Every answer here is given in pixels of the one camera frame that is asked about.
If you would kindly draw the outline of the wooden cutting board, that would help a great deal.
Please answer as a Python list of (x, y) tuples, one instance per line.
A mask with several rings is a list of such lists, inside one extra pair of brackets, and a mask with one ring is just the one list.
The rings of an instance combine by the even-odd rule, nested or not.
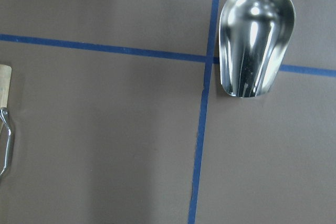
[(1, 65), (1, 130), (3, 126), (5, 126), (5, 129), (7, 130), (7, 141), (3, 167), (1, 169), (1, 178), (5, 176), (7, 170), (9, 169), (13, 156), (14, 132), (10, 125), (9, 112), (7, 108), (11, 76), (11, 66)]

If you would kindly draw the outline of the metal scoop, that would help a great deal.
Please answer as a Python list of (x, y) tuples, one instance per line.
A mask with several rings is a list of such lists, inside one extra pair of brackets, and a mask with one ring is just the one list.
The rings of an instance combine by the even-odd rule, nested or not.
[(219, 19), (224, 91), (253, 98), (270, 91), (295, 26), (292, 0), (227, 0)]

